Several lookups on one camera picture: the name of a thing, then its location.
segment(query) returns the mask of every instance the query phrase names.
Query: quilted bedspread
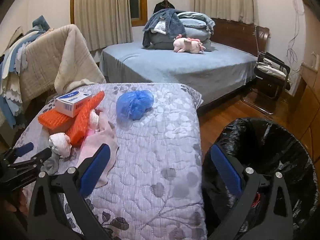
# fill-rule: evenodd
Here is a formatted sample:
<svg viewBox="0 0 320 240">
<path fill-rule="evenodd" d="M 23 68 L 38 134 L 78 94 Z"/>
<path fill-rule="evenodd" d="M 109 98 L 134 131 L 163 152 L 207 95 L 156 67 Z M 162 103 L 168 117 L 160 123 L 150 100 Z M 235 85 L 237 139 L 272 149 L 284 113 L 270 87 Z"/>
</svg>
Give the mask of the quilted bedspread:
<svg viewBox="0 0 320 240">
<path fill-rule="evenodd" d="M 181 84 L 119 83 L 79 88 L 95 94 L 105 91 L 98 106 L 116 126 L 119 150 L 108 174 L 108 184 L 96 188 L 86 202 L 114 239 L 206 239 L 201 193 L 200 130 L 196 109 L 201 94 Z M 127 91 L 149 90 L 153 107 L 137 121 L 121 122 L 116 101 Z M 39 114 L 52 108 L 46 105 Z M 37 117 L 18 140 L 16 147 L 34 143 L 34 150 L 18 158 L 27 160 L 47 146 Z M 60 159 L 58 174 L 76 166 L 79 149 Z M 28 204 L 34 183 L 25 187 Z M 81 232 L 67 199 L 60 194 L 68 221 Z"/>
</svg>

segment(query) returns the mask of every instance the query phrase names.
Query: window pane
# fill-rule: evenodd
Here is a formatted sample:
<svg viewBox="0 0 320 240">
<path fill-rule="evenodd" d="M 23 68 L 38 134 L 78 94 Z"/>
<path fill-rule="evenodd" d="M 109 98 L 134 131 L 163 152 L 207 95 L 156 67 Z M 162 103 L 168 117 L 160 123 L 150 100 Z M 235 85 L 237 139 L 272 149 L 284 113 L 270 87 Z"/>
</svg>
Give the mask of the window pane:
<svg viewBox="0 0 320 240">
<path fill-rule="evenodd" d="M 140 18 L 139 7 L 139 0 L 130 0 L 130 12 L 132 19 Z"/>
</svg>

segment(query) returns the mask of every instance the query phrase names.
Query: pink unicorn plush toy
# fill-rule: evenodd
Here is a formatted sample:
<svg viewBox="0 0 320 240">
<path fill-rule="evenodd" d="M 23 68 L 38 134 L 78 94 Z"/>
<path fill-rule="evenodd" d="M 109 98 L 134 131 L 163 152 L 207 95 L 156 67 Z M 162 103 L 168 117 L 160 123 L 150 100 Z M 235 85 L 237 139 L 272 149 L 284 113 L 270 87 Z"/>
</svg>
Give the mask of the pink unicorn plush toy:
<svg viewBox="0 0 320 240">
<path fill-rule="evenodd" d="M 182 38 L 181 34 L 176 37 L 176 40 L 173 42 L 173 46 L 174 52 L 186 51 L 193 54 L 198 54 L 200 51 L 203 52 L 205 49 L 199 39 Z"/>
</svg>

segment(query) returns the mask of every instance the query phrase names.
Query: metal bolt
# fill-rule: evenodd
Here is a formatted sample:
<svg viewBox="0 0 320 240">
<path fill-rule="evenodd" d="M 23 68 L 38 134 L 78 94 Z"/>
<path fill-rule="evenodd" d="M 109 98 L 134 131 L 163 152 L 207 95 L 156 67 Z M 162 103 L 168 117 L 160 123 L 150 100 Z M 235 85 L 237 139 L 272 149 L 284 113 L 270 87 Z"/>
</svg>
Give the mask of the metal bolt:
<svg viewBox="0 0 320 240">
<path fill-rule="evenodd" d="M 75 167 L 70 167 L 70 168 L 67 170 L 67 172 L 68 172 L 69 174 L 74 174 L 74 173 L 76 172 L 76 168 L 75 168 Z"/>
<path fill-rule="evenodd" d="M 253 168 L 246 167 L 246 168 L 245 168 L 245 172 L 248 173 L 248 174 L 253 174 L 253 173 L 254 173 L 254 170 L 253 170 Z"/>
<path fill-rule="evenodd" d="M 277 171 L 277 172 L 276 172 L 276 177 L 279 178 L 279 179 L 281 179 L 281 178 L 282 178 L 282 173 L 279 172 L 279 171 Z"/>
<path fill-rule="evenodd" d="M 39 178 L 43 178 L 45 176 L 45 172 L 44 171 L 41 171 L 40 173 L 39 173 Z"/>
</svg>

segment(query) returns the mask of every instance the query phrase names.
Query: wooden headboard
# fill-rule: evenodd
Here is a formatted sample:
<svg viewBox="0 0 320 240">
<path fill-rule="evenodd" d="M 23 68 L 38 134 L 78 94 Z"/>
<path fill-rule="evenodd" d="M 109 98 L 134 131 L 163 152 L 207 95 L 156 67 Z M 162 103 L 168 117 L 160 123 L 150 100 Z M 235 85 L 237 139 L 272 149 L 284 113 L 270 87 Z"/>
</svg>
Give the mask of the wooden headboard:
<svg viewBox="0 0 320 240">
<path fill-rule="evenodd" d="M 248 25 L 241 22 L 212 18 L 216 23 L 214 34 L 210 40 L 236 49 L 243 50 L 257 56 L 257 42 L 254 24 Z M 259 50 L 265 52 L 270 30 L 258 26 Z"/>
</svg>

